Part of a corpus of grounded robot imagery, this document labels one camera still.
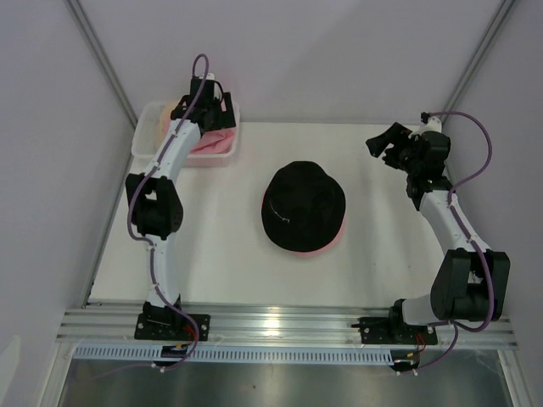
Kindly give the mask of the black bucket hat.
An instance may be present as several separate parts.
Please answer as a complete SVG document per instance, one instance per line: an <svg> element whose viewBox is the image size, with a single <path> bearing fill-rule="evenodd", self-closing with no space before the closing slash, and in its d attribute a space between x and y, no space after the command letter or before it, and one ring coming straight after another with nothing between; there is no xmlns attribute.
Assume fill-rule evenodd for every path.
<svg viewBox="0 0 543 407"><path fill-rule="evenodd" d="M313 161L293 161L279 169L260 207L266 236L297 254L316 254L333 245L345 214L344 190Z"/></svg>

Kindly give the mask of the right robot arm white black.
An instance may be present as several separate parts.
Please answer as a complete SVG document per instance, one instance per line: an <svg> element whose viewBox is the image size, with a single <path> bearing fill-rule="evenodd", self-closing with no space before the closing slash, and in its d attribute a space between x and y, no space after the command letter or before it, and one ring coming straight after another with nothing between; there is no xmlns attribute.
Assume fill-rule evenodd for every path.
<svg viewBox="0 0 543 407"><path fill-rule="evenodd" d="M456 189L445 175L451 140L430 117L415 131L394 123L367 139L374 158L406 173L406 193L429 223L444 258L427 295L400 299L391 309L387 333L404 343L417 326L449 323L481 332L501 318L511 261L478 235L463 214Z"/></svg>

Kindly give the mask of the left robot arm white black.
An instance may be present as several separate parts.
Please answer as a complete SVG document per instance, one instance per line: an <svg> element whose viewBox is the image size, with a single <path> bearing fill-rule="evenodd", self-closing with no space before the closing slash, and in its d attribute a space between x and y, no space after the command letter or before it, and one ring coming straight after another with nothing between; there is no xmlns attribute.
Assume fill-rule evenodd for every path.
<svg viewBox="0 0 543 407"><path fill-rule="evenodd" d="M190 92L171 111L168 130L146 169L125 181L128 199L127 228L135 241L148 244L150 289L138 317L137 334L157 332L174 339L187 324L175 283L176 234L183 221L176 179L193 148L206 132L236 126L232 97L207 74L193 77Z"/></svg>

